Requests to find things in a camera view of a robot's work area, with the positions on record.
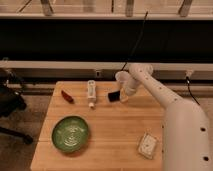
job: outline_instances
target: red object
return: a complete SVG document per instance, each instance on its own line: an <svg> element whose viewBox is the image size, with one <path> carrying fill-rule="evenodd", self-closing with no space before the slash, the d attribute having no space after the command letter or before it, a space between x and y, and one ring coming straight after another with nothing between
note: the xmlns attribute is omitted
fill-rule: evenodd
<svg viewBox="0 0 213 171"><path fill-rule="evenodd" d="M70 96L69 94L67 94L66 92L64 92L63 90L61 90L61 95L62 97L68 101L69 103L74 103L74 99L72 98L72 96Z"/></svg>

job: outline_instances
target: black wall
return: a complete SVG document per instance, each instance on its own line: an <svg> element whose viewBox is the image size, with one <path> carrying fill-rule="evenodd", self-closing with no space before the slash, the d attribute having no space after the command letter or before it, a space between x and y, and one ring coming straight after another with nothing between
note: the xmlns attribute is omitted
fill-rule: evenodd
<svg viewBox="0 0 213 171"><path fill-rule="evenodd" d="M125 61L143 21L0 20L0 58ZM130 61L213 63L213 21L153 21Z"/></svg>

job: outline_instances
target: white shelf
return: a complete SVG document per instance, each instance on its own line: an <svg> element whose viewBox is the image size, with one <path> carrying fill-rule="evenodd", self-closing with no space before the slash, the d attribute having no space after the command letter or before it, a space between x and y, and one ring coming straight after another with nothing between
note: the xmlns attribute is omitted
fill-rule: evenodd
<svg viewBox="0 0 213 171"><path fill-rule="evenodd" d="M45 18L41 0L0 0L0 17ZM126 17L127 0L49 0L54 14L49 18L138 19L149 12L148 19L182 20L178 10L183 0L134 0L133 15ZM213 20L213 0L193 0L189 19Z"/></svg>

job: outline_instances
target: wooden table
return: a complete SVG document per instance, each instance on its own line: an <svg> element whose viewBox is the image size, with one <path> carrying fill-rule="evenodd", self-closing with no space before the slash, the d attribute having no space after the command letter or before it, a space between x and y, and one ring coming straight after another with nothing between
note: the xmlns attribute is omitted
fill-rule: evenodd
<svg viewBox="0 0 213 171"><path fill-rule="evenodd" d="M96 82L97 103L88 107L87 82L58 82L48 108L31 164L32 171L161 171L163 109L143 88L128 102L110 103L109 92L117 90L115 82ZM72 95L75 104L61 96ZM59 152L51 142L54 125L69 115L84 118L91 130L87 146L73 154ZM145 132L159 142L153 160L141 156L138 143Z"/></svg>

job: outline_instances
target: chair wheel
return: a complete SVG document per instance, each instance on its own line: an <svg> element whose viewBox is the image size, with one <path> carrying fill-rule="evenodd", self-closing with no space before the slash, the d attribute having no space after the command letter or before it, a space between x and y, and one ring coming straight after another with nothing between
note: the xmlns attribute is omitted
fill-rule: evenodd
<svg viewBox="0 0 213 171"><path fill-rule="evenodd" d="M33 142L33 138L31 137L31 136L29 136L29 135L26 135L26 136L24 136L23 137L23 141L24 141L24 143L25 144L32 144L32 142Z"/></svg>

